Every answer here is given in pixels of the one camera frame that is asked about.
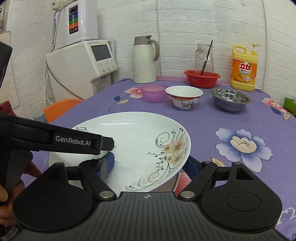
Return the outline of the person's left hand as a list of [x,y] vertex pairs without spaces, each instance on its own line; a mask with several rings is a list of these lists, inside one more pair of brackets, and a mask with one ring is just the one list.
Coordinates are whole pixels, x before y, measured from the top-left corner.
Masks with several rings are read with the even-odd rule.
[[[26,166],[24,174],[37,178],[41,175],[41,171],[33,162],[30,162]],[[3,186],[1,186],[1,202],[4,202],[4,205],[0,207],[1,225],[14,226],[16,224],[16,219],[13,213],[13,202],[24,189],[25,185],[22,179],[18,181],[18,184],[10,194],[8,194]]]

